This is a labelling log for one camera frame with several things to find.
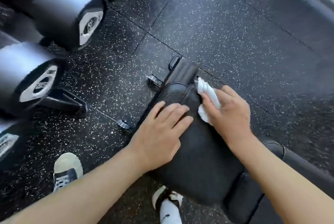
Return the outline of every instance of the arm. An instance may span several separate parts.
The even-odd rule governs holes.
[[[216,90],[222,109],[207,95],[203,105],[230,150],[260,184],[284,223],[334,223],[334,200],[270,152],[251,132],[249,105],[234,90]]]
[[[179,119],[189,108],[172,104],[154,106],[129,145],[106,163],[68,186],[50,194],[4,224],[93,224],[144,173],[172,160],[180,148],[179,137],[193,118]]]

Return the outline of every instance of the left hand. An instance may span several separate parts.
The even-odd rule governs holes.
[[[190,116],[180,120],[189,111],[187,106],[180,104],[169,105],[157,116],[164,105],[165,102],[162,101],[152,108],[127,146],[133,153],[138,154],[144,172],[172,160],[181,146],[179,137],[193,121]]]

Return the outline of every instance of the rubber gym floor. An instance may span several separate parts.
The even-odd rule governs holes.
[[[89,172],[119,151],[128,134],[116,120],[138,121],[154,95],[146,76],[164,79],[175,55],[198,63],[212,85],[235,88],[251,106],[257,136],[334,175],[334,27],[304,0],[121,0],[89,46],[50,50],[69,59],[62,85],[91,112],[81,120],[36,114],[22,166],[0,174],[1,220],[52,192],[62,153],[77,154]],[[101,223],[158,223],[158,186],[142,177]],[[228,222],[219,208],[189,199],[181,215],[184,223]]]

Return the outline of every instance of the white towel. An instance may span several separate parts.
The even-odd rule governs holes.
[[[198,81],[195,80],[195,84],[196,84],[196,87],[197,87],[197,93],[198,94],[203,94],[203,93],[206,94],[210,98],[213,105],[217,109],[220,110],[221,105],[219,103],[219,100],[217,98],[217,95],[216,95],[214,89],[212,87],[210,87],[210,85],[201,78],[198,78]],[[209,120],[209,116],[207,115],[207,112],[205,111],[202,104],[198,108],[198,114],[204,122],[207,122],[210,125],[212,125],[210,120]]]

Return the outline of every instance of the shoe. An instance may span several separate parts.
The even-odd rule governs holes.
[[[63,188],[69,183],[77,180],[83,176],[79,158],[73,153],[62,154],[54,163],[53,180],[55,193],[58,189]]]
[[[180,208],[182,205],[183,196],[166,188],[166,186],[160,187],[152,196],[153,208],[158,213],[160,212],[161,204],[165,199],[168,199],[170,202],[176,205],[177,208]]]

